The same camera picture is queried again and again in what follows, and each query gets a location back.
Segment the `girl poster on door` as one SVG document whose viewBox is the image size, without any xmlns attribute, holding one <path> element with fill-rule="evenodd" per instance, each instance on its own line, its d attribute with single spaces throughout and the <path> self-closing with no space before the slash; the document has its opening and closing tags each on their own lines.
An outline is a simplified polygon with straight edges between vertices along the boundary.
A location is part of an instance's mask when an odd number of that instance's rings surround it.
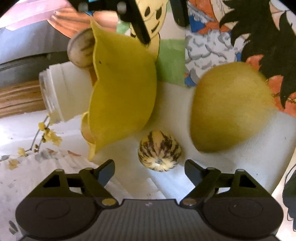
<svg viewBox="0 0 296 241">
<path fill-rule="evenodd" d="M 15 31 L 46 21 L 63 35 L 72 38 L 77 32 L 89 28 L 91 19 L 105 30 L 116 30 L 118 17 L 115 12 L 79 13 L 68 1 L 18 1 L 1 16 L 1 28 Z"/>
</svg>

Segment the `yellow-green mango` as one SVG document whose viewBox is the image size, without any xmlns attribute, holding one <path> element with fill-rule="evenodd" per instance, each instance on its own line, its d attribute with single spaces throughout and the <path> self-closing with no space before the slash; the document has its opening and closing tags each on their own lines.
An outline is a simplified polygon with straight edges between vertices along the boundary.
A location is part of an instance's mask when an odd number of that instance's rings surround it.
<svg viewBox="0 0 296 241">
<path fill-rule="evenodd" d="M 199 152 L 230 149 L 257 135 L 276 107 L 263 74 L 244 62 L 215 66 L 195 89 L 190 136 Z"/>
</svg>

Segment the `striped pepino melon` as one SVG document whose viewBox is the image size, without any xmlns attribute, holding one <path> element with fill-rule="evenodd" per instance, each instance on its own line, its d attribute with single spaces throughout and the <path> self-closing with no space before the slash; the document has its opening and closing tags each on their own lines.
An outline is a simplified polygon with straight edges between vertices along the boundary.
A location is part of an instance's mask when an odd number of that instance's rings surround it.
<svg viewBox="0 0 296 241">
<path fill-rule="evenodd" d="M 156 172 L 167 172 L 177 166 L 182 150 L 170 134 L 150 131 L 140 140 L 137 154 L 139 161 L 146 168 Z"/>
</svg>

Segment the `white printed cloth curtain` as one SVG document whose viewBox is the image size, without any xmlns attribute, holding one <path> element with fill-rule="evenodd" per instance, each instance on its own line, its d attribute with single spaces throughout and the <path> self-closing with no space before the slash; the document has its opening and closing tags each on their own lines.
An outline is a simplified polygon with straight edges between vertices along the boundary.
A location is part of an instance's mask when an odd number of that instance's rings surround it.
<svg viewBox="0 0 296 241">
<path fill-rule="evenodd" d="M 1 121 L 1 240 L 19 240 L 22 237 L 15 211 L 19 203 L 55 170 L 67 175 L 69 190 L 82 193 L 79 172 L 97 168 L 112 159 L 114 176 L 106 184 L 115 199 L 165 199 L 165 187 L 158 175 L 145 168 L 138 160 L 137 149 L 143 133 L 137 133 L 101 149 L 88 158 L 88 145 L 80 132 L 80 118 L 52 126 L 62 139 L 60 147 L 44 144 L 37 153 L 22 156 L 21 148 L 28 148 L 42 112 L 20 114 Z"/>
</svg>

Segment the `striped melon in bowl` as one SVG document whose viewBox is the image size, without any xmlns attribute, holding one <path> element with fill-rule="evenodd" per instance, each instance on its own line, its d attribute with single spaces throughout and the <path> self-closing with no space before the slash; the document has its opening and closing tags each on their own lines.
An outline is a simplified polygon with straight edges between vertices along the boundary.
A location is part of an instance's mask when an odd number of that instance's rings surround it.
<svg viewBox="0 0 296 241">
<path fill-rule="evenodd" d="M 93 68 L 93 50 L 95 38 L 93 30 L 86 28 L 72 37 L 67 46 L 67 55 L 75 66 L 79 68 Z"/>
</svg>

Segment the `colourful cartoon drawings mat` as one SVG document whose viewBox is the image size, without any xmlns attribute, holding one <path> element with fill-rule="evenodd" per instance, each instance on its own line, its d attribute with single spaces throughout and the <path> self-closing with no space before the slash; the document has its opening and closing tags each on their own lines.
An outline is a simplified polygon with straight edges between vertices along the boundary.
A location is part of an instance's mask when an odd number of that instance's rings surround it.
<svg viewBox="0 0 296 241">
<path fill-rule="evenodd" d="M 229 150 L 202 154 L 189 135 L 189 112 L 195 86 L 210 68 L 244 61 L 247 36 L 232 39 L 233 23 L 221 26 L 230 11 L 222 1 L 191 1 L 190 27 L 179 30 L 168 1 L 139 1 L 140 11 L 153 30 L 159 48 L 158 93 L 151 119 L 141 133 L 125 140 L 125 159 L 117 177 L 134 198 L 182 199 L 193 185 L 185 176 L 185 159 L 199 161 L 222 171 L 244 168 L 268 191 L 273 192 L 295 150 L 295 118 L 276 113 L 255 137 Z M 168 172 L 141 167 L 132 150 L 136 141 L 152 130 L 162 130 L 177 139 L 182 149 L 179 164 Z"/>
</svg>

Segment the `white plastic jar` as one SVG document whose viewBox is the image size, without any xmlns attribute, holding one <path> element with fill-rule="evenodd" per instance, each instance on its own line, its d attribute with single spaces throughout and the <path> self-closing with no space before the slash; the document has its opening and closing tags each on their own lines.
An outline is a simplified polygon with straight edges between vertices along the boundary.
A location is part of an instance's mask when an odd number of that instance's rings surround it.
<svg viewBox="0 0 296 241">
<path fill-rule="evenodd" d="M 92 93 L 88 70 L 72 62 L 50 65 L 39 73 L 39 83 L 52 123 L 67 122 L 88 110 Z"/>
</svg>

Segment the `yellow flower twig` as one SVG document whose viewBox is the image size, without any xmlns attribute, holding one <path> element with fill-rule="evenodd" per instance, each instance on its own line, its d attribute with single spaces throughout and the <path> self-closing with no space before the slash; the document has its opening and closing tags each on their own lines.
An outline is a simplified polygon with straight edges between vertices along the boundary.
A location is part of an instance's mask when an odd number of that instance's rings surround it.
<svg viewBox="0 0 296 241">
<path fill-rule="evenodd" d="M 62 138 L 51 128 L 54 124 L 50 115 L 48 114 L 45 119 L 38 123 L 38 130 L 32 140 L 32 143 L 28 149 L 18 148 L 17 156 L 8 158 L 8 169 L 13 170 L 20 164 L 19 158 L 26 158 L 30 154 L 39 153 L 41 145 L 43 143 L 51 143 L 54 146 L 59 147 L 62 143 Z"/>
</svg>

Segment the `yellow plastic bowl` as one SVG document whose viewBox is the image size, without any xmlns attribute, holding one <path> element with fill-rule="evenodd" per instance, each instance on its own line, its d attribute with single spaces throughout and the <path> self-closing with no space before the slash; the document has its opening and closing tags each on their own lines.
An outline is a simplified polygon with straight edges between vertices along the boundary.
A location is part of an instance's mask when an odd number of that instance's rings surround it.
<svg viewBox="0 0 296 241">
<path fill-rule="evenodd" d="M 137 39 L 109 32 L 91 21 L 97 77 L 81 133 L 88 142 L 88 159 L 108 144 L 141 131 L 148 122 L 157 95 L 155 60 Z"/>
</svg>

